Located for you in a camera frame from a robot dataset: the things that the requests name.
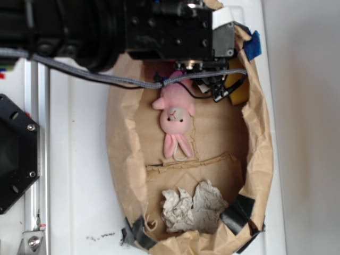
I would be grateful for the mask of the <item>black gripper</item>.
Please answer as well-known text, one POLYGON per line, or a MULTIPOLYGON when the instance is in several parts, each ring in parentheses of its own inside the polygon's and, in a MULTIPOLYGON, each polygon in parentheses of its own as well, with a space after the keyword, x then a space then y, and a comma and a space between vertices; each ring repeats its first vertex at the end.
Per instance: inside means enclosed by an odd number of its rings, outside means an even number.
POLYGON ((136 60, 173 61, 177 68, 222 67, 234 56, 229 7, 203 1, 125 1, 126 52, 136 60))

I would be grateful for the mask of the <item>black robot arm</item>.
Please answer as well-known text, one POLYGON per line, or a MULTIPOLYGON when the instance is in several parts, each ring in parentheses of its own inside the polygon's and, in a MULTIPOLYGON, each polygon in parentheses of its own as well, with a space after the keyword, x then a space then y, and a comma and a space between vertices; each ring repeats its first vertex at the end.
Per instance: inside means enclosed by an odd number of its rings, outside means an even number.
POLYGON ((213 22, 203 1, 1 1, 1 46, 69 57, 106 71, 123 53, 144 61, 194 61, 202 68, 234 55, 234 23, 213 22))

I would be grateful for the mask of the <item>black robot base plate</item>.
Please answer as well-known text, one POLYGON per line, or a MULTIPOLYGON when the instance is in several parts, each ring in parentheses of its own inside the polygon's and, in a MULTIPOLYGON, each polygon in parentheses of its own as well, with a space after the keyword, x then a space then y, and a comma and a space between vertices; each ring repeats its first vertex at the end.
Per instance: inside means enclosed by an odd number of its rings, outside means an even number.
POLYGON ((1 214, 38 179, 39 125, 1 94, 1 214))

